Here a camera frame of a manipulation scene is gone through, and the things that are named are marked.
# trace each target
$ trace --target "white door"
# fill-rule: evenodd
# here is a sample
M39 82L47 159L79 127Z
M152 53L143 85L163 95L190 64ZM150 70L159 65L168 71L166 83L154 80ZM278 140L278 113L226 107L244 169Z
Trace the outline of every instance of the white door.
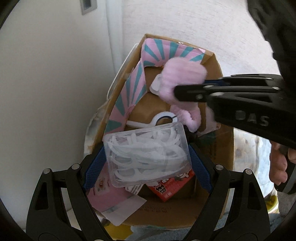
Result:
M0 197L22 228L43 169L81 162L115 75L97 6L82 15L79 0L20 0L0 30Z

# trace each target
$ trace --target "cardboard box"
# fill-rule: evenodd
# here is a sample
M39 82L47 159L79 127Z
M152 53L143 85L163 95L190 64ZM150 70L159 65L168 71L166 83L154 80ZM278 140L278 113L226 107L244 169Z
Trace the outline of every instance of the cardboard box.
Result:
M131 73L133 68L140 60L141 47L146 38L164 39L182 43L190 47L199 48L195 45L179 42L175 39L146 34L133 53L130 62L127 64L111 95L106 107L106 114L96 135L95 143L102 141L110 113L121 92L121 89L123 88L123 85L126 81L126 76ZM216 79L222 77L222 72L214 53L205 50L205 55L201 61L201 64L207 69L207 79ZM140 99L129 115L128 119L130 121L150 123L152 118L157 113L161 111L169 111L169 104L165 103L158 96L149 92L149 86L151 85L155 76L161 73L161 71L161 67L146 67L144 69L148 93ZM199 103L199 107L202 115L202 124L199 128L199 131L203 131L206 127L205 103ZM210 144L199 145L201 151L205 155L209 156L214 163L222 164L228 170L232 170L234 159L233 128L221 125L221 128L211 135L211 141L209 143ZM144 188L144 186L139 195L145 198L147 202L134 214L132 214L124 222L124 224L162 229L180 229L191 227L208 198L208 193L202 189L198 183L195 187L194 180L195 178L191 179L167 202L160 200L159 197L157 197L150 189L147 187Z

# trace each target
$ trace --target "human hand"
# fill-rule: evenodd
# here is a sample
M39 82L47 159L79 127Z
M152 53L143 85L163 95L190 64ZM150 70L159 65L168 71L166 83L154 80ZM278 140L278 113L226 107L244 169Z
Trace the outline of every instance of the human hand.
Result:
M271 152L270 152L270 169L269 179L276 185L285 183L288 179L286 169L288 166L286 157L279 151L280 144L270 141ZM288 150L289 160L296 164L296 150L289 148Z

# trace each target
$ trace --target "teal stripe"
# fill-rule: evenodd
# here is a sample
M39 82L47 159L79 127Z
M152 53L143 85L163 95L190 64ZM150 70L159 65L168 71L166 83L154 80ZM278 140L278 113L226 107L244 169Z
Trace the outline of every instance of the teal stripe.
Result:
M140 80L140 77L142 75L142 65L139 64L139 68L138 68L138 72L137 72L137 76L136 76L136 80L135 80L135 86L133 87L133 97L131 99L131 102L133 103L133 99L135 97L135 93L136 93L136 90L137 90L137 87L138 87L138 84L139 84L139 80Z
M189 54L191 51L193 50L192 47L186 47L186 49L184 49L183 53L180 55L180 57L186 57L187 54Z
M129 94L131 91L131 76L128 77L126 81L126 98L128 100L128 106L129 106Z
M175 42L170 43L170 58L175 57L178 46Z
M142 88L142 90L141 90L141 92L140 92L140 94L139 94L139 96L138 96L138 98L137 98L135 104L137 104L137 103L140 101L140 99L143 97L143 95L144 95L146 92L147 92L147 87L146 87L146 84L145 84L145 85L143 86L143 88Z
M165 52L163 51L163 41L161 39L154 39L162 59L165 59Z
M155 66L154 63L152 63L150 61L147 61L147 60L144 60L143 65L144 65L144 67L146 67L146 66Z
M145 50L148 54L150 54L153 58L155 58L157 62L159 61L158 57L153 53L153 51L148 47L147 44L145 44L145 46L144 46L144 50Z
M116 128L121 127L121 123L115 120L109 120L105 129L105 132L110 132Z
M122 96L121 96L121 94L118 96L118 98L117 98L117 100L115 102L115 106L119 110L120 114L122 116L124 116L125 111L124 111L124 105L123 105L123 102L122 102Z
M190 61L194 61L194 62L196 62L196 61L202 60L202 58L203 58L204 55L205 55L205 54L202 53L202 54L200 54L200 55L198 55L198 56L196 56L196 57L190 59Z

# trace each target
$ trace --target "clear plastic box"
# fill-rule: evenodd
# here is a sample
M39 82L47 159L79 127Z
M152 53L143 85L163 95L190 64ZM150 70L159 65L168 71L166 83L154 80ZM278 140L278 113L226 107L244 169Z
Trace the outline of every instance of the clear plastic box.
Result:
M174 177L191 169L182 123L123 131L104 136L111 183L133 186Z

